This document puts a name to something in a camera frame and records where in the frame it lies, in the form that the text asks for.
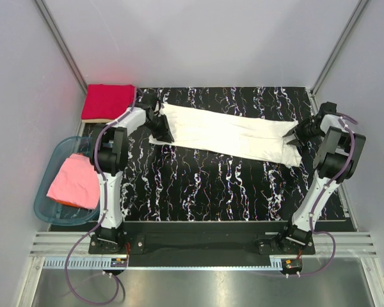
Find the white t shirt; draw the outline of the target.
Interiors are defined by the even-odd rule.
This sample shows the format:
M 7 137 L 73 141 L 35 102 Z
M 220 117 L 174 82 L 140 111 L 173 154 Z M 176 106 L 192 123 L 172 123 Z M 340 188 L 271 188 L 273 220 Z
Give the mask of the white t shirt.
M 290 167 L 301 164 L 298 149 L 284 138 L 297 121 L 246 118 L 171 104 L 165 104 L 162 113 L 168 119 L 173 146 Z

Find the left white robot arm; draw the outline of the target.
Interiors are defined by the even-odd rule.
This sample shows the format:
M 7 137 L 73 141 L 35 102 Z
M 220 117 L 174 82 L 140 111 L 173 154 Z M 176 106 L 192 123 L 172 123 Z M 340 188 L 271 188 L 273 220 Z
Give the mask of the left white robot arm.
M 111 253 L 119 253 L 125 247 L 120 187 L 128 163 L 129 136 L 138 128 L 146 127 L 154 139 L 174 142 L 162 108 L 157 95 L 146 94 L 142 102 L 133 102 L 117 119 L 94 128 L 90 163 L 99 179 L 100 212 L 92 244 L 102 242 Z

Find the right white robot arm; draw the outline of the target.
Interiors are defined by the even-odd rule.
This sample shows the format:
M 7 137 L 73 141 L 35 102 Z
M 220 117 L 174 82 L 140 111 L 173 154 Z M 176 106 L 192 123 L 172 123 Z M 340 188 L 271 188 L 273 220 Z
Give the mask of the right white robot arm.
M 290 145 L 303 146 L 314 137 L 322 143 L 313 161 L 314 176 L 306 197 L 292 215 L 276 244 L 283 253 L 295 253 L 308 246 L 314 227 L 330 196 L 354 174 L 366 137 L 355 133 L 349 124 L 357 121 L 337 111 L 333 102 L 320 105 L 317 114 L 303 120 L 284 137 Z

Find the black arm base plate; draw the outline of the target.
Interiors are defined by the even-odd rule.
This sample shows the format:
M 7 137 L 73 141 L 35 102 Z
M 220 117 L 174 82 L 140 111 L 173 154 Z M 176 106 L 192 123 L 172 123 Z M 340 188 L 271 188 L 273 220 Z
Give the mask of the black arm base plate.
M 276 244 L 288 222 L 124 222 L 125 244 L 114 247 L 105 242 L 89 245 L 91 254 L 113 255 L 129 252 L 142 260 L 202 259 L 220 264 L 254 264 L 256 257 L 313 255 L 312 239 L 295 253 L 283 253 Z

